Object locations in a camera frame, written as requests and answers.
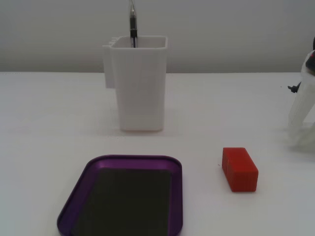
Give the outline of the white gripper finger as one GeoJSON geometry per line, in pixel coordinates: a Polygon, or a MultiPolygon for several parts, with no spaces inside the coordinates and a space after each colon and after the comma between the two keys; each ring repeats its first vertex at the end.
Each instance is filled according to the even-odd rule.
{"type": "Polygon", "coordinates": [[[294,151],[315,152],[315,123],[290,125],[288,129],[289,145],[294,151]]]}
{"type": "Polygon", "coordinates": [[[302,73],[302,81],[288,115],[290,132],[298,132],[305,118],[315,105],[315,74],[302,73]]]}

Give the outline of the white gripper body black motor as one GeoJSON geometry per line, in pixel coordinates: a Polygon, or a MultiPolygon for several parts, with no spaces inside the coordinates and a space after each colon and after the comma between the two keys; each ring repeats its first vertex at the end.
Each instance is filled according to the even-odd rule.
{"type": "Polygon", "coordinates": [[[301,68],[302,74],[315,74],[315,40],[313,40],[313,50],[307,54],[301,68]]]}

